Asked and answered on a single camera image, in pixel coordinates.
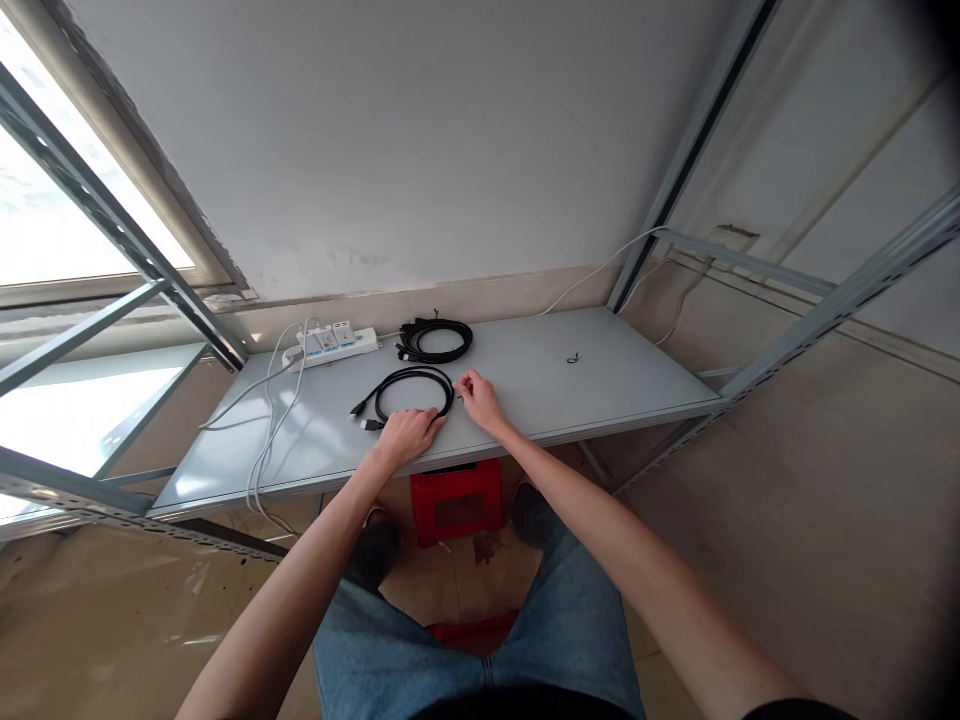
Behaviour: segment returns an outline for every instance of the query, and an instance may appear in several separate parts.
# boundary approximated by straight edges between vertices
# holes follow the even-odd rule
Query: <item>metal shelf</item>
[[[496,384],[517,428],[542,445],[700,416],[724,404],[606,308],[471,328],[470,350],[441,369],[455,379],[475,367]],[[581,359],[567,363],[574,353]],[[262,379],[269,360],[269,353],[251,357],[223,403]],[[317,494],[343,485],[378,437],[348,419],[348,413],[386,375],[409,364],[399,360],[393,348],[384,347],[304,371],[300,397],[274,441],[261,496]],[[289,404],[296,381],[294,373],[271,381],[277,407]],[[393,409],[439,407],[443,397],[434,383],[413,378],[391,386],[383,402]],[[241,400],[218,423],[222,429],[207,430],[197,439],[148,517],[193,517],[242,504],[268,415],[262,389]],[[400,474],[502,453],[456,401],[433,447]]]
[[[57,363],[0,397],[0,445],[94,480],[110,469],[206,350],[206,343]],[[19,505],[0,540],[80,525],[70,511]]]

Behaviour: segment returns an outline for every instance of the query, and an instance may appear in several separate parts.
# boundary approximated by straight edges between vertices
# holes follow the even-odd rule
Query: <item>forearm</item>
[[[220,643],[179,720],[272,718],[336,592],[363,520],[395,463],[376,450],[297,541]]]
[[[495,437],[641,615],[707,718],[739,720],[804,694],[636,515],[513,428]]]

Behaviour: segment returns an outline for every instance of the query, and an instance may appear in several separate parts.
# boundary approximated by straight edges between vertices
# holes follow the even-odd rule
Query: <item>window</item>
[[[0,1],[0,63],[190,284],[231,282],[42,9]],[[119,295],[142,284],[123,254],[3,128],[0,257],[0,306]]]

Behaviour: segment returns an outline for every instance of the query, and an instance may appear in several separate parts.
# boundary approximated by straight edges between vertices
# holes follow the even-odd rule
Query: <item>window frame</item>
[[[24,0],[0,0],[0,9],[194,262],[178,270],[183,278],[192,287],[237,284],[47,11]],[[4,285],[0,308],[112,297],[142,284],[140,274],[130,272]]]

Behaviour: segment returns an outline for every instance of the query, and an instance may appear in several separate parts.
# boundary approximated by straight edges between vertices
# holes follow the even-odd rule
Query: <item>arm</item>
[[[446,418],[393,413],[374,449],[274,570],[224,637],[177,720],[273,718],[320,627],[364,518],[387,480],[423,453]]]
[[[636,515],[517,432],[493,385],[475,370],[455,385],[474,421],[520,463],[640,614],[709,720],[741,720],[765,703],[805,695]]]

